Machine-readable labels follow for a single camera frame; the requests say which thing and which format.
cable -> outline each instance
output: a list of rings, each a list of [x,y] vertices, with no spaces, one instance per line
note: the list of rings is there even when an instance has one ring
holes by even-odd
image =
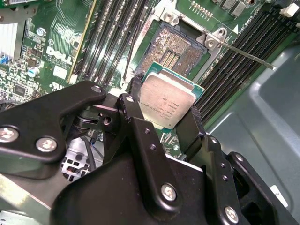
[[[90,168],[93,171],[93,170],[96,169],[96,162],[95,162],[95,159],[94,159],[94,156],[93,156],[92,149],[90,148],[89,140],[86,137],[81,137],[81,139],[85,143],[86,151],[88,153],[88,157],[89,157],[89,160],[90,160]]]

ram slot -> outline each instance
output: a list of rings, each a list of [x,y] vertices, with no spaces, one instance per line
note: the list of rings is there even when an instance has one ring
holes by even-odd
[[[289,36],[288,32],[285,32],[283,34],[280,35],[282,39],[286,39]],[[274,50],[276,50],[276,48],[278,48],[280,46],[280,44],[282,43],[282,41],[280,41],[279,39],[277,40],[277,44],[274,45],[272,47],[272,50],[266,54],[266,58],[269,57],[272,52]],[[243,77],[243,79],[240,81],[241,85],[248,80],[251,75],[260,67],[261,65],[257,62],[253,63],[253,65],[251,66],[251,68],[247,71],[247,74],[245,77]],[[212,106],[209,107],[209,110],[205,111],[202,113],[202,120],[203,123],[207,123],[209,121],[209,119],[216,113],[218,112],[218,110],[220,110],[220,108],[235,94],[235,92],[237,92],[240,89],[241,85],[237,85],[234,88],[231,87],[230,90],[223,94],[220,99],[218,99]]]
[[[101,63],[97,67],[97,70],[95,73],[96,74],[95,77],[97,78],[96,82],[98,82],[101,79],[101,77],[103,76],[106,66],[109,62],[109,59],[113,53],[113,50],[115,49],[115,47],[118,44],[118,40],[121,36],[121,32],[123,31],[126,24],[128,22],[131,22],[133,15],[135,15],[135,13],[136,13],[136,9],[137,9],[139,2],[140,2],[140,0],[136,0],[136,1],[131,1],[131,3],[128,4],[128,7],[124,14],[124,17],[122,18],[122,23],[118,27],[118,32],[114,33],[113,38],[111,38],[111,41],[108,43],[107,51],[105,52],[104,57],[103,57],[104,59],[101,61]]]
[[[269,31],[271,31],[271,33],[274,33],[274,31],[278,31],[277,29],[273,29],[273,26],[276,23],[277,23],[276,20],[272,20],[272,19],[269,20],[268,23],[266,23],[266,24],[268,24],[268,26],[265,25],[265,26],[260,27],[259,33],[249,37],[247,39],[247,45],[241,46],[240,49],[242,49],[243,51],[248,52],[252,55],[255,55],[253,52],[251,52],[251,49],[253,49],[254,46],[264,46],[264,45],[262,45],[261,40],[264,40],[264,43],[266,41],[268,41],[268,39],[266,39],[266,38],[265,39],[257,38],[257,36],[261,36],[261,32],[264,33],[263,37],[265,37],[265,35],[268,34]],[[211,98],[213,98],[213,96],[216,93],[219,93],[220,91],[224,90],[224,84],[226,82],[231,82],[235,79],[235,77],[233,75],[234,71],[242,64],[242,62],[244,60],[246,60],[246,57],[244,57],[240,54],[234,53],[234,56],[232,57],[232,61],[230,63],[230,66],[229,66],[229,64],[227,64],[225,69],[218,73],[216,80],[207,87],[207,92],[205,95],[203,95],[204,103],[201,105],[200,110],[206,106],[206,104],[209,102],[209,100]]]
[[[107,40],[110,39],[110,33],[111,33],[112,30],[114,30],[116,28],[115,27],[116,18],[119,18],[120,14],[121,14],[120,8],[121,8],[122,4],[123,4],[123,0],[118,0],[114,4],[111,16],[109,17],[109,22],[106,25],[106,28],[105,28],[104,33],[103,33],[103,36],[100,39],[100,42],[99,42],[99,44],[97,46],[94,59],[91,61],[89,70],[87,71],[87,74],[89,76],[89,80],[90,81],[94,80],[94,78],[95,78],[95,72],[97,70],[97,67],[98,67],[99,63],[101,63],[101,61],[103,59],[102,55],[104,54],[104,51],[106,49]]]
[[[124,52],[126,51],[126,48],[128,47],[130,41],[133,39],[134,31],[138,27],[138,23],[136,21],[139,20],[143,9],[148,4],[148,2],[149,2],[148,0],[143,0],[140,2],[140,4],[138,4],[135,17],[132,17],[130,20],[130,23],[126,25],[127,28],[122,30],[121,37],[118,40],[118,42],[120,43],[120,47],[112,60],[113,63],[108,68],[108,71],[106,73],[107,75],[101,81],[101,85],[104,86],[105,88],[109,85],[119,62],[121,61],[121,58],[122,58]]]
[[[276,15],[260,11],[233,46],[266,60],[292,33],[293,27],[282,24]],[[227,50],[212,72],[201,81],[206,90],[196,106],[206,123],[259,68],[260,64]]]
[[[114,4],[115,0],[108,0],[103,6],[103,9],[99,12],[95,31],[92,34],[87,50],[85,51],[86,54],[81,63],[81,77],[85,75],[86,71],[90,67],[90,62],[94,60],[97,46],[99,45],[100,40],[103,36],[103,31],[107,26]]]

black dimm slot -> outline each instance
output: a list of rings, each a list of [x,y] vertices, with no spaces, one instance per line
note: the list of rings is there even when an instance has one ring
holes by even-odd
[[[127,36],[124,38],[124,41],[121,43],[118,54],[116,54],[115,57],[113,58],[113,64],[109,67],[107,71],[107,75],[101,85],[104,89],[106,89],[107,86],[109,85],[109,82],[113,77],[114,71],[116,70],[119,62],[121,61],[122,56],[127,48],[128,42],[133,37],[133,34],[134,34],[133,32],[127,34]]]
[[[260,19],[263,17],[263,13],[260,11],[256,17],[254,17],[253,21],[248,25],[247,29],[242,32],[239,36],[239,38],[233,43],[234,47],[239,47],[240,43],[243,43],[245,38],[248,38],[249,33],[251,32],[252,28],[257,26],[257,23],[259,23]],[[225,55],[223,56],[223,59],[225,58],[231,58],[232,54],[234,54],[234,51],[227,50]],[[221,60],[213,69],[213,71],[216,71],[220,68],[223,68],[225,64],[228,63],[226,60]],[[214,72],[211,72],[206,79],[204,79],[199,85],[202,87],[206,87],[207,84],[211,83],[211,80],[214,78]]]
[[[276,38],[276,36],[279,34],[279,30],[283,30],[284,28],[280,28],[279,29],[275,29],[278,33],[276,35],[274,35],[273,37],[270,37],[268,36],[268,40],[271,40],[271,42],[274,41],[274,39]],[[256,48],[255,52],[254,52],[254,55],[258,56],[259,53],[261,53],[261,49],[260,48]],[[242,81],[245,81],[245,74],[247,74],[247,70],[249,69],[249,67],[254,64],[254,61],[250,60],[250,59],[244,59],[245,62],[243,63],[243,66],[240,67],[237,71],[235,71],[235,74],[234,74],[234,79],[232,80],[229,80],[227,82],[226,85],[224,85],[219,91],[218,93],[212,98],[212,102],[214,104],[216,104],[218,102],[218,99],[220,99],[223,95],[225,95],[234,85],[236,85],[237,83],[240,83],[241,80]],[[204,108],[203,109],[203,114],[205,114],[205,111],[208,110],[209,107],[207,108]]]
[[[255,26],[255,30],[248,30],[248,32],[246,32],[246,34],[244,35],[244,37],[241,38],[241,40],[238,40],[237,43],[234,43],[233,46],[235,46],[236,48],[239,48],[241,49],[243,46],[245,46],[245,43],[248,42],[249,39],[252,39],[252,40],[255,40],[255,36],[258,36],[260,35],[260,33],[257,32],[257,30],[259,29],[259,31],[261,31],[261,24]],[[218,64],[218,67],[216,68],[216,70],[223,70],[223,69],[226,69],[228,65],[231,64],[232,61],[234,61],[235,57],[238,57],[239,54],[236,53],[235,51],[233,50],[228,50],[227,53],[225,54],[225,56],[223,58],[225,59],[229,59],[229,60],[225,60],[223,63],[220,63],[220,65]],[[204,88],[209,88],[211,82],[206,82],[206,83],[201,83],[200,85],[203,86]]]
[[[114,39],[113,41],[109,44],[109,47],[108,47],[108,51],[105,53],[105,56],[104,56],[104,59],[102,60],[102,64],[99,65],[98,69],[97,69],[97,72],[96,72],[96,77],[98,78],[98,80],[101,79],[104,71],[105,71],[105,68],[107,66],[107,63],[109,61],[109,58],[111,57],[112,53],[113,53],[113,50],[115,48],[115,45],[116,45],[116,42],[119,40],[119,38],[121,37],[121,31],[123,30],[123,27],[125,26],[125,23],[126,21],[129,19],[130,17],[130,12],[132,11],[132,9],[134,8],[135,4],[137,3],[140,3],[138,0],[136,1],[131,1],[129,7],[127,8],[126,10],[126,13],[124,14],[125,15],[125,18],[124,18],[124,22],[122,23],[123,25],[120,26],[118,28],[118,30],[120,31],[118,33],[118,35],[115,37],[114,36]]]
[[[242,41],[240,41],[235,47],[248,52],[252,47],[251,44],[254,43],[253,41],[255,41],[258,38],[258,36],[260,36],[261,31],[265,28],[264,26],[263,27],[257,26],[257,27],[260,28],[258,32],[257,30],[254,30],[253,32],[251,32],[251,35],[247,33],[247,35],[242,39]],[[247,45],[245,48],[244,43],[248,42],[249,39],[253,41],[250,41],[249,46]],[[220,65],[217,68],[214,68],[213,71],[211,72],[212,77],[209,80],[210,83],[207,83],[208,85],[204,85],[206,91],[203,93],[202,97],[200,98],[202,102],[205,101],[206,98],[210,97],[211,92],[215,90],[217,86],[219,86],[220,82],[230,77],[231,73],[229,70],[234,68],[235,64],[239,63],[238,59],[242,59],[242,58],[243,56],[241,56],[240,54],[232,50],[227,51],[227,53],[223,57],[224,59],[223,62],[221,61]]]
[[[265,32],[265,35],[262,36],[260,38],[259,41],[257,41],[257,39],[253,38],[252,42],[250,43],[251,46],[248,46],[248,48],[245,50],[247,52],[249,52],[250,54],[254,55],[254,56],[259,56],[260,53],[260,48],[257,48],[257,42],[259,44],[259,46],[265,46],[270,40],[273,40],[273,38],[275,38],[275,36],[278,35],[279,30],[282,30],[283,28],[280,26],[277,26],[275,29],[272,29],[272,27],[276,24],[273,23],[272,26],[269,27],[268,31]],[[230,66],[230,71],[228,72],[228,75],[226,76],[226,79],[224,79],[222,81],[222,83],[216,83],[217,85],[219,85],[218,88],[212,88],[210,89],[209,93],[206,95],[207,98],[205,100],[202,101],[200,110],[202,110],[207,103],[209,102],[210,99],[213,99],[213,97],[215,95],[219,95],[220,93],[223,93],[227,88],[228,88],[228,84],[234,83],[235,80],[237,79],[237,76],[241,76],[241,71],[245,69],[245,63],[248,61],[249,59],[239,55],[238,58],[235,60],[235,63]]]
[[[139,13],[137,14],[138,17],[137,17],[136,20],[138,20],[140,18],[141,14],[143,12],[144,6],[148,5],[148,3],[149,3],[149,0],[146,0],[145,2],[143,2],[143,4],[138,6]],[[114,75],[114,72],[115,72],[115,70],[116,70],[116,68],[117,68],[117,66],[118,66],[118,64],[119,64],[126,48],[127,48],[127,45],[129,44],[130,40],[132,38],[134,38],[133,37],[134,30],[136,29],[136,26],[138,26],[138,23],[136,23],[136,20],[132,19],[131,22],[130,22],[130,26],[127,30],[127,35],[126,35],[125,38],[123,38],[123,40],[120,44],[121,46],[120,46],[118,52],[114,56],[113,64],[109,67],[107,75],[106,75],[105,79],[103,80],[103,82],[101,84],[104,88],[106,88],[108,86],[108,84],[109,84],[110,80],[112,79],[112,77]]]
[[[87,73],[90,75],[90,78],[89,78],[90,81],[93,80],[94,70],[96,69],[96,65],[100,58],[101,51],[103,50],[103,48],[105,46],[106,37],[108,36],[108,34],[113,26],[114,19],[118,13],[121,3],[122,3],[121,0],[114,1],[114,5],[112,6],[112,13],[110,14],[110,16],[108,16],[109,17],[108,23],[106,24],[102,38],[100,39],[100,41],[96,47],[96,53],[94,55],[93,60],[90,62],[89,70],[87,70]]]
[[[85,56],[82,60],[82,66],[81,66],[82,75],[85,73],[86,70],[88,70],[88,68],[90,66],[90,62],[93,60],[93,58],[95,56],[95,52],[96,52],[97,48],[96,47],[93,48],[93,45],[95,43],[95,45],[98,46],[99,41],[101,40],[101,38],[103,36],[103,28],[107,25],[109,16],[112,12],[112,10],[111,10],[112,6],[109,6],[108,3],[109,3],[109,1],[107,1],[106,4],[103,6],[103,10],[100,11],[100,15],[97,18],[97,24],[96,24],[96,27],[95,27],[95,31],[93,32],[92,37],[89,41],[87,50],[85,51],[86,53],[85,53]],[[108,13],[106,19],[104,20],[104,23],[101,24],[102,18],[103,18],[104,14],[105,14],[105,11],[107,9],[109,9],[109,13]]]
[[[264,23],[264,26],[258,26],[259,30],[255,30],[252,35],[250,35],[244,42],[241,43],[243,46],[237,46],[239,49],[242,49],[245,52],[251,53],[251,49],[257,44],[257,38],[261,36],[261,31],[266,30],[267,26],[270,26],[270,22],[273,19],[269,20],[269,23]],[[201,107],[206,105],[206,102],[212,98],[213,93],[221,87],[221,83],[226,82],[228,79],[232,79],[232,72],[236,69],[236,67],[241,63],[245,57],[230,50],[230,55],[233,57],[225,57],[226,59],[231,59],[224,67],[222,67],[218,72],[216,79],[206,88],[206,92],[200,98],[199,103],[201,102]]]
[[[264,58],[268,58],[279,46],[280,44],[290,35],[288,31],[285,33],[282,33],[281,36],[276,40],[276,42],[272,45],[272,47],[269,49],[268,52],[263,56]],[[225,104],[234,94],[236,91],[238,91],[241,87],[241,85],[248,80],[251,75],[261,66],[259,63],[253,61],[253,66],[247,71],[247,74],[245,77],[243,77],[243,80],[239,82],[239,85],[237,85],[235,88],[232,88],[229,93],[224,93],[222,97],[215,102],[212,106],[209,106],[209,110],[207,112],[202,113],[202,121],[205,124],[209,121],[211,116],[213,116],[222,106]]]
[[[272,41],[275,40],[275,42],[272,43],[272,45],[276,45],[277,42],[280,41],[280,40],[278,40],[278,39],[275,39],[275,37],[273,37],[273,39],[268,38],[269,40],[271,39]],[[265,48],[265,50],[267,50],[267,52],[266,52],[266,54],[263,54],[263,55],[262,55],[262,58],[263,58],[263,59],[266,59],[266,58],[269,56],[269,53],[271,52],[271,49],[273,49],[273,48],[272,48],[272,47],[271,47],[271,48]],[[261,52],[260,48],[257,48],[255,54],[258,55],[258,52],[259,52],[259,51]],[[234,86],[236,83],[239,83],[239,82],[241,81],[241,79],[242,79],[243,81],[246,80],[246,77],[247,77],[247,76],[245,77],[245,76],[243,76],[243,74],[247,74],[247,72],[245,72],[245,71],[248,70],[248,68],[250,67],[250,65],[253,64],[253,63],[254,63],[254,61],[252,61],[252,60],[250,60],[250,59],[247,59],[247,60],[246,60],[246,62],[244,63],[244,66],[243,66],[240,70],[236,71],[236,75],[238,76],[238,77],[235,78],[236,80],[235,80],[235,81],[234,81],[234,80],[229,81],[229,82],[227,83],[227,85],[225,85],[225,86],[220,90],[220,92],[212,99],[211,102],[213,102],[213,105],[212,105],[211,107],[203,108],[203,111],[202,111],[203,115],[205,115],[205,114],[206,114],[206,111],[208,111],[210,108],[213,108],[213,106],[218,102],[217,99],[219,99],[220,96],[225,95],[225,94],[232,88],[232,86]]]

black plastic arm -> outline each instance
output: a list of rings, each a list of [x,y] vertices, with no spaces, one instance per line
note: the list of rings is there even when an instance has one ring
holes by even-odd
[[[94,86],[92,82],[80,82],[2,112],[0,128],[13,128],[17,138],[0,142],[0,173],[34,179],[54,175],[66,153],[63,130],[68,133],[66,129],[70,129],[70,126],[61,127],[61,119],[68,117],[68,124],[72,124],[79,110],[101,104],[106,97],[105,90]],[[49,138],[52,146],[47,149],[45,143],[46,149],[39,150],[37,142],[41,138]]]

capacitor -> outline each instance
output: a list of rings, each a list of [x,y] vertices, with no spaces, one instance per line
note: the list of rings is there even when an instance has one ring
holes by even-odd
[[[37,67],[31,67],[28,71],[27,71],[27,75],[29,77],[36,77],[37,75],[39,75],[39,68]]]

